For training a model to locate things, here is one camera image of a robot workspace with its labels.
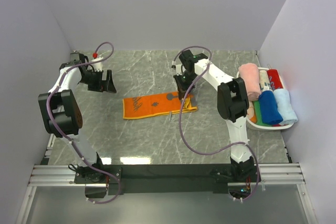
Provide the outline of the grey orange giraffe towel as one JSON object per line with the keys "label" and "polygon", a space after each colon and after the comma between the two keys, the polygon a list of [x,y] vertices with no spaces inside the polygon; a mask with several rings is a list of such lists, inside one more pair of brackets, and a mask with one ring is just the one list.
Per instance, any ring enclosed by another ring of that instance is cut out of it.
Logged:
{"label": "grey orange giraffe towel", "polygon": [[123,99],[123,119],[137,120],[179,114],[182,100],[178,92],[167,92]]}

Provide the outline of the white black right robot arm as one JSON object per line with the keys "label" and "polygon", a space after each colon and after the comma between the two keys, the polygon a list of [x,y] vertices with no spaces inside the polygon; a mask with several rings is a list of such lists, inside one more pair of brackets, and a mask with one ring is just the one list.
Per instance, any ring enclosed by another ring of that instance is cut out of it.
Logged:
{"label": "white black right robot arm", "polygon": [[187,95],[199,79],[204,79],[217,92],[217,111],[225,120],[230,137],[230,144],[221,149],[230,149],[231,168],[228,177],[242,182],[258,173],[255,166],[257,158],[248,144],[246,121],[249,101],[244,80],[220,70],[212,63],[212,56],[206,56],[204,53],[193,54],[190,47],[181,50],[176,59],[179,59],[181,64],[173,62],[172,68],[176,70],[173,77],[181,109],[184,109]]}

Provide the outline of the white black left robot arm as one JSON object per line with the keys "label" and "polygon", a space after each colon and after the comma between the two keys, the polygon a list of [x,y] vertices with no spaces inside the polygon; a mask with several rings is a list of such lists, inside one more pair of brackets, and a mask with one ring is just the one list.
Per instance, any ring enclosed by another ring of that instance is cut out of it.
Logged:
{"label": "white black left robot arm", "polygon": [[63,63],[54,86],[38,96],[38,104],[45,129],[48,133],[63,140],[77,158],[77,165],[68,167],[77,176],[91,183],[109,181],[99,154],[89,144],[81,132],[82,114],[74,96],[78,84],[87,85],[89,91],[116,93],[112,71],[103,70],[104,57],[95,51],[93,59],[74,52],[71,61]]}

